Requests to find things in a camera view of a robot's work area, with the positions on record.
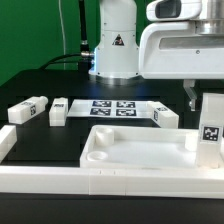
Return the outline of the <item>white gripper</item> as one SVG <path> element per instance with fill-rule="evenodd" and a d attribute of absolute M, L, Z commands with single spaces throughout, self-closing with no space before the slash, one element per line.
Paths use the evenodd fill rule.
<path fill-rule="evenodd" d="M 192 21 L 148 25 L 140 39 L 139 72 L 145 79 L 185 79 L 189 107 L 197 111 L 193 79 L 224 79 L 224 36 L 198 35 Z"/>

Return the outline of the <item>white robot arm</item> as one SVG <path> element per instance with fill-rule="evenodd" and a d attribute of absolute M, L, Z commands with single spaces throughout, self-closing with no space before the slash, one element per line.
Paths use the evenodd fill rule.
<path fill-rule="evenodd" d="M 140 38 L 134 0 L 99 2 L 101 39 L 92 80 L 122 85 L 139 76 L 182 79 L 192 109 L 197 79 L 224 80 L 224 0 L 154 0 Z"/>

